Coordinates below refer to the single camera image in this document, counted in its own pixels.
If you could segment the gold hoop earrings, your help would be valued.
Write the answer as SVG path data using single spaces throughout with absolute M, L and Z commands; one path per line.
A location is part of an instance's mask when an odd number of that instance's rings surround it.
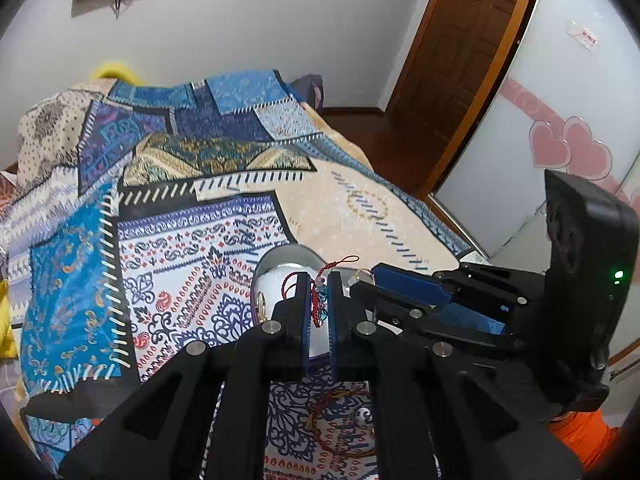
M 266 298 L 262 292 L 256 292 L 254 310 L 259 323 L 263 323 L 268 320 Z

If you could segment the purple heart-shaped tin box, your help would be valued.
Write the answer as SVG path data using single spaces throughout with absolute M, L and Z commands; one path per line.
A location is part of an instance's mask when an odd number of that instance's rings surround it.
M 358 281 L 373 284 L 368 269 L 358 269 L 358 256 L 347 256 L 340 261 L 325 262 L 310 248 L 301 244 L 288 244 L 269 249 L 258 262 L 252 283 L 252 305 L 256 292 L 266 298 L 268 320 L 272 318 L 274 306 L 281 300 L 292 297 L 295 292 L 295 273 L 310 276 L 311 299 L 309 362 L 319 363 L 330 352 L 328 322 L 328 276 L 331 271 L 341 274 L 343 292 L 349 296 L 349 287 Z

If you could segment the orange sleeve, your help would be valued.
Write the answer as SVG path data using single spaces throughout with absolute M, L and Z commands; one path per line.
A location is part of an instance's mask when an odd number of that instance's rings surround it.
M 547 429 L 579 458 L 585 471 L 600 462 L 620 431 L 608 426 L 601 410 L 567 412 L 550 420 Z

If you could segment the dark purple pillow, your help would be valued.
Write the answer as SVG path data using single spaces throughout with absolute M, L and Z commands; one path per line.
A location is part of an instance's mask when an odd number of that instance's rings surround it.
M 318 74 L 307 74 L 288 84 L 300 102 L 306 102 L 321 113 L 324 101 L 323 79 Z

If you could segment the white wardrobe with pink hearts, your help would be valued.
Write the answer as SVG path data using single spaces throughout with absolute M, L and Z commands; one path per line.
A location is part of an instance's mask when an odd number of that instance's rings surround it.
M 435 194 L 489 262 L 542 270 L 544 170 L 639 206 L 639 41 L 613 0 L 537 0 L 501 86 Z

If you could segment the brown wooden door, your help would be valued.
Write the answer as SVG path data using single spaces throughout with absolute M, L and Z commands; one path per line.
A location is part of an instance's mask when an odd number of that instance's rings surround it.
M 428 0 L 387 107 L 400 136 L 397 185 L 421 191 L 489 72 L 518 0 Z

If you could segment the yellow cloth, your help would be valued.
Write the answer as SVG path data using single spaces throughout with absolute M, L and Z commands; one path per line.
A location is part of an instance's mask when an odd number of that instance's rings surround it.
M 143 86 L 143 80 L 128 66 L 121 62 L 110 61 L 102 63 L 91 74 L 92 79 L 118 79 L 132 86 Z

